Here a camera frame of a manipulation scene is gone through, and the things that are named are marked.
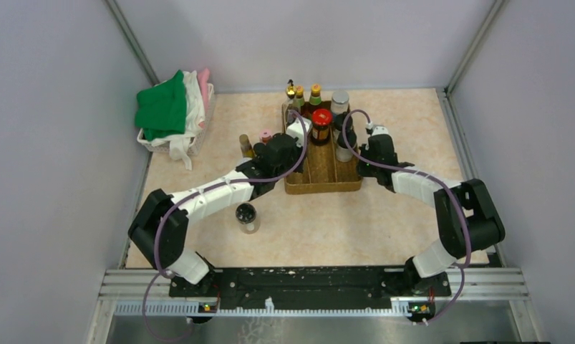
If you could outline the woven wicker divided tray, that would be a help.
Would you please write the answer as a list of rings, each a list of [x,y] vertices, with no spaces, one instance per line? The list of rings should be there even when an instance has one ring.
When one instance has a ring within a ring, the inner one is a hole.
[[[358,160],[341,162],[336,158],[333,125],[329,126],[329,140],[324,145],[310,143],[307,146],[303,171],[293,172],[284,179],[287,194],[318,194],[350,192],[361,189],[362,177],[357,173]]]

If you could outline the black lid clear jar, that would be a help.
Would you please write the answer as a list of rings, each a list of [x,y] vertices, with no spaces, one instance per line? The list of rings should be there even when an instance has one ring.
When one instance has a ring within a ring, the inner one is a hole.
[[[347,133],[353,130],[353,119],[349,118],[346,120],[347,115],[348,112],[344,112],[335,115],[333,118],[333,136],[335,140],[337,140],[342,135],[344,128],[346,128]]]
[[[348,149],[347,144],[353,149],[357,146],[357,135],[353,130],[347,130],[346,132],[339,132],[337,134],[335,154],[339,162],[349,162],[354,156],[353,152]]]

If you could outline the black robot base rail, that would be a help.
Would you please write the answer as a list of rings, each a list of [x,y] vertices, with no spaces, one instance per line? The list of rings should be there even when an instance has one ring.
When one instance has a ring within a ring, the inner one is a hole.
[[[446,273],[420,278],[397,266],[242,267],[210,271],[199,283],[174,277],[170,297],[199,302],[203,313],[252,310],[396,310],[398,297],[414,297],[410,320],[433,317],[436,297],[449,297]]]

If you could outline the yellow cap chili sauce bottle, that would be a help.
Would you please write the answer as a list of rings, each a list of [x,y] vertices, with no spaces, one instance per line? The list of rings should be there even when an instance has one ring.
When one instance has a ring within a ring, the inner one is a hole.
[[[299,112],[301,112],[305,106],[304,87],[302,85],[297,85],[294,88],[294,92],[295,92],[294,105],[299,110]]]

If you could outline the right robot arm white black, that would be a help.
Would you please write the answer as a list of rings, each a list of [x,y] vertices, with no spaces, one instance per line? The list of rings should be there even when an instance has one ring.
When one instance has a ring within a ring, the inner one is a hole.
[[[411,163],[401,163],[392,137],[385,133],[371,134],[359,152],[360,176],[375,178],[389,191],[411,196],[435,210],[439,238],[405,263],[403,285],[410,294],[423,295],[432,287],[434,276],[471,252],[505,239],[504,225],[480,179],[440,179]]]

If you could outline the red lid sauce jar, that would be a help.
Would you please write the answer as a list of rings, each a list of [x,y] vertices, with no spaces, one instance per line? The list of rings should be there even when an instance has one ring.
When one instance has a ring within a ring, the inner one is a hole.
[[[324,145],[329,142],[332,119],[332,113],[328,109],[319,108],[312,113],[311,139],[313,144]]]

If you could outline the tall glass oil bottle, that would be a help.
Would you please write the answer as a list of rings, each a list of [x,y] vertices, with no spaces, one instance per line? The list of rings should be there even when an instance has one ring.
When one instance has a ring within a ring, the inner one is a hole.
[[[287,99],[284,102],[284,107],[285,107],[285,109],[284,109],[284,114],[285,114],[284,122],[285,122],[286,127],[288,127],[294,121],[294,117],[290,114],[290,111],[296,109],[296,105],[295,105],[296,92],[295,92],[294,81],[292,79],[288,80],[287,86],[285,89],[285,93],[286,93]]]

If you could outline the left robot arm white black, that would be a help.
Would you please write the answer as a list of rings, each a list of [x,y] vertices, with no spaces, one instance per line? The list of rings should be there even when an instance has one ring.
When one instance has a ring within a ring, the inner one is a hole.
[[[182,277],[196,296],[213,287],[211,266],[185,246],[188,227],[234,204],[257,199],[292,172],[301,172],[306,139],[285,133],[254,146],[254,158],[199,187],[176,193],[152,191],[137,212],[128,236],[164,277]]]

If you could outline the silver lid salt jar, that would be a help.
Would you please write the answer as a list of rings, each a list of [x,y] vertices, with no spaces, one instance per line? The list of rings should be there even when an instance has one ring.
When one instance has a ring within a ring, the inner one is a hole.
[[[347,113],[349,109],[349,94],[344,90],[337,90],[332,93],[330,111],[332,115],[338,116]]]

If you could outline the black cap dark jar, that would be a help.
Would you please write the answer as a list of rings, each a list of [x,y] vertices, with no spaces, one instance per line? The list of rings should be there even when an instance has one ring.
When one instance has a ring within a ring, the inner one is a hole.
[[[256,208],[250,203],[242,203],[236,208],[236,220],[244,234],[255,234],[261,225]]]

